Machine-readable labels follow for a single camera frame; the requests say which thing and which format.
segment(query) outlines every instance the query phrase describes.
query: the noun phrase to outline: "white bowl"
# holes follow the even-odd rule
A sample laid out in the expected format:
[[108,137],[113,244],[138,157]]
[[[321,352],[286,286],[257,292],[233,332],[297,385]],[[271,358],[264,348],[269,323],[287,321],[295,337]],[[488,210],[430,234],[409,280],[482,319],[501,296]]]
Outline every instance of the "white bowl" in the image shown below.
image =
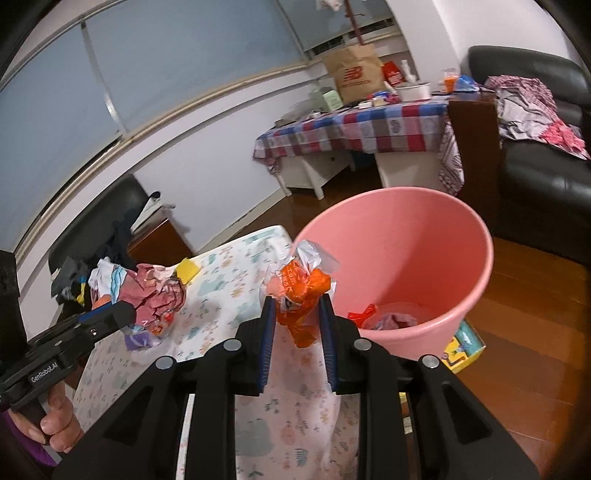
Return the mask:
[[396,87],[396,93],[402,102],[429,100],[431,98],[431,84],[429,82],[402,83]]

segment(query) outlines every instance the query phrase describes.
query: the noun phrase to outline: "hand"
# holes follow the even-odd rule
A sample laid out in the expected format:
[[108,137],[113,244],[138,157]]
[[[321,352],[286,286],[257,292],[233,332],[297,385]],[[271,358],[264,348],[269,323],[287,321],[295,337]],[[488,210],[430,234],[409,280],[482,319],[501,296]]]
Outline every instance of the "hand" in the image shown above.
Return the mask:
[[[68,453],[82,438],[84,432],[74,415],[72,402],[66,397],[64,382],[59,382],[51,388],[47,396],[47,402],[51,412],[41,420],[41,429],[51,436],[49,444],[56,452]],[[9,410],[8,414],[24,435],[38,443],[45,443],[45,438],[39,427],[33,425],[20,413]]]

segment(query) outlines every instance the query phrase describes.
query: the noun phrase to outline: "white floral sheet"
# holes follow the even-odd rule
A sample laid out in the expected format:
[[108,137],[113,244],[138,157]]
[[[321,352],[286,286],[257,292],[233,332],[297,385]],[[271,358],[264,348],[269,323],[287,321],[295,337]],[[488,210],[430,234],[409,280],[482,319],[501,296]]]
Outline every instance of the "white floral sheet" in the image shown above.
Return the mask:
[[[193,258],[202,270],[187,286],[187,301],[162,345],[141,354],[128,352],[117,332],[93,350],[74,396],[82,428],[88,430],[159,356],[180,362],[202,356],[234,337],[241,322],[257,317],[267,265],[286,256],[290,246],[286,231],[273,226]],[[357,395],[330,392],[320,341],[298,349],[277,324],[265,392],[236,399],[237,478],[355,478],[358,415]],[[189,415],[177,479],[184,477],[188,422]]]

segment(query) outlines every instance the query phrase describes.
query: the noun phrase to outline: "black leather sofa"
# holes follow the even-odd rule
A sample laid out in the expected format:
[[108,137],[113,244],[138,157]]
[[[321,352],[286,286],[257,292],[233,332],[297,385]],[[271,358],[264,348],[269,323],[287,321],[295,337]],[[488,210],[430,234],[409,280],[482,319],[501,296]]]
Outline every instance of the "black leather sofa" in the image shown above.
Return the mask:
[[[474,46],[472,77],[538,78],[552,91],[559,117],[582,129],[591,148],[589,79],[574,62],[520,48]],[[534,141],[503,140],[494,234],[579,263],[591,264],[591,161]]]
[[[133,175],[117,179],[78,214],[51,246],[48,258],[50,272],[60,268],[67,257],[75,260],[93,257],[113,235],[114,224],[125,222],[126,218],[135,221],[147,201],[148,194]],[[58,322],[90,308],[90,303],[83,308],[76,301],[66,301]]]

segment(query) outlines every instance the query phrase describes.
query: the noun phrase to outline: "colorful box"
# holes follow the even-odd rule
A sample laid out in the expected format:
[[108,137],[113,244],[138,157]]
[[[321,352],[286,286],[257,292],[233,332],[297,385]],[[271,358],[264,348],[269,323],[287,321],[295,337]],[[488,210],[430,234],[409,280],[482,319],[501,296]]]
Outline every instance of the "colorful box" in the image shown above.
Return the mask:
[[480,335],[464,319],[441,356],[441,360],[452,372],[457,374],[476,360],[485,347]]

